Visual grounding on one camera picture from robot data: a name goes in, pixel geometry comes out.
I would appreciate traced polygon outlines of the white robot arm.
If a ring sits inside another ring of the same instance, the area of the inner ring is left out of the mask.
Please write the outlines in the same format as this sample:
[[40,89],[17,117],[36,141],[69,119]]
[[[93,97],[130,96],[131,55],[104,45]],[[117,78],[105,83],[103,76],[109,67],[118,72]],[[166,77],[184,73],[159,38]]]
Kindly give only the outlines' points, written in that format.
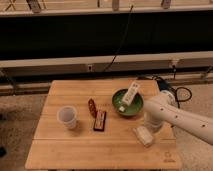
[[163,90],[145,101],[145,111],[160,121],[166,121],[213,146],[213,119],[173,106],[174,95]]

